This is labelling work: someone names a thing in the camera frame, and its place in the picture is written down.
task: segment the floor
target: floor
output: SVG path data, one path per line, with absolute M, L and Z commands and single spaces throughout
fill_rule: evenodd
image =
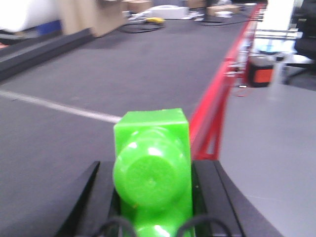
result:
M 220 161 L 285 237 L 313 236 L 316 91 L 283 85 L 283 64 L 275 65 L 269 87 L 249 88 L 246 97 L 230 95 Z

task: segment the white wall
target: white wall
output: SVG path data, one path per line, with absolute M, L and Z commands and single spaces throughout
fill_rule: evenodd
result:
M 264 21 L 258 28 L 267 30 L 287 30 L 295 0 L 269 0 Z

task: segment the black office chair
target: black office chair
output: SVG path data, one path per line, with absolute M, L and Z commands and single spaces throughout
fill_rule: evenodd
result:
M 297 54 L 313 60 L 312 63 L 287 63 L 286 66 L 304 68 L 304 70 L 286 76 L 284 84 L 290 84 L 295 76 L 306 72 L 316 75 L 316 0 L 304 0 L 299 11 L 299 31 L 303 33 L 296 39 L 294 48 Z

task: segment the white line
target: white line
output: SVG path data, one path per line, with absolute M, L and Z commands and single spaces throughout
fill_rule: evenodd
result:
M 81 109 L 81 108 L 77 108 L 73 106 L 63 105 L 60 103 L 55 103 L 52 101 L 48 101 L 48 100 L 44 100 L 44 99 L 40 99 L 37 97 L 28 96 L 24 94 L 19 94 L 19 93 L 15 93 L 11 91 L 0 90 L 0 96 L 10 99 L 10 100 L 20 100 L 27 103 L 47 107 L 53 110 L 63 111 L 69 114 L 79 115 L 82 117 L 87 117 L 87 118 L 106 121 L 106 122 L 117 123 L 121 119 L 121 117 L 117 117 L 114 115 L 109 115 L 109 114 L 104 114 L 104 113 L 100 113 L 96 111 L 90 111 L 90 110 L 85 110 L 85 109 Z

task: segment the cardboard box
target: cardboard box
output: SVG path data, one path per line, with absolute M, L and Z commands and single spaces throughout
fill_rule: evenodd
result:
M 239 13 L 240 6 L 236 5 L 219 5 L 219 6 L 209 6 L 207 8 L 207 14 L 211 16 L 215 16 L 216 12 L 219 11 L 231 11 L 233 14 Z
M 100 37 L 125 24 L 119 0 L 58 0 L 58 5 L 65 34 L 90 28 Z
M 137 0 L 123 0 L 123 1 L 121 1 L 122 11 L 130 11 L 128 3 L 131 1 L 137 1 Z
M 58 0 L 63 33 L 70 35 L 83 30 L 77 0 Z
M 188 7 L 192 8 L 203 8 L 206 5 L 206 0 L 188 0 Z
M 137 0 L 128 3 L 129 10 L 135 13 L 146 11 L 153 6 L 154 4 L 151 0 Z

